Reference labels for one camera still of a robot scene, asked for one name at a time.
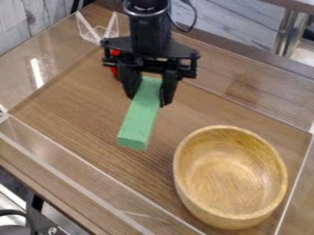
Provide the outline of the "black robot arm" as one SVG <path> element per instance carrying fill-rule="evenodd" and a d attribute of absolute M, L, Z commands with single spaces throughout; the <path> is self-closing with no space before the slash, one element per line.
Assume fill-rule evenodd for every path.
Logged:
<path fill-rule="evenodd" d="M 182 0 L 194 11 L 198 11 L 190 0 Z M 162 76 L 158 89 L 159 105 L 172 102 L 178 82 L 184 78 L 196 78 L 200 52 L 178 42 L 172 37 L 172 26 L 183 32 L 192 30 L 180 28 L 171 16 L 171 0 L 124 0 L 123 10 L 128 18 L 130 35 L 104 38 L 100 47 L 104 50 L 103 65 L 118 70 L 127 97 L 138 94 L 143 73 Z"/>

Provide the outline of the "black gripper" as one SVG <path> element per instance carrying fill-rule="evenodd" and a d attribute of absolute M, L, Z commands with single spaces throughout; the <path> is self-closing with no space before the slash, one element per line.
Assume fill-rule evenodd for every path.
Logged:
<path fill-rule="evenodd" d="M 178 81 L 195 79 L 200 53 L 172 37 L 172 22 L 168 14 L 128 15 L 128 34 L 103 39 L 103 64 L 114 66 L 111 50 L 120 50 L 118 78 L 126 95 L 132 99 L 142 84 L 142 73 L 162 76 L 159 89 L 160 105 L 172 102 Z"/>

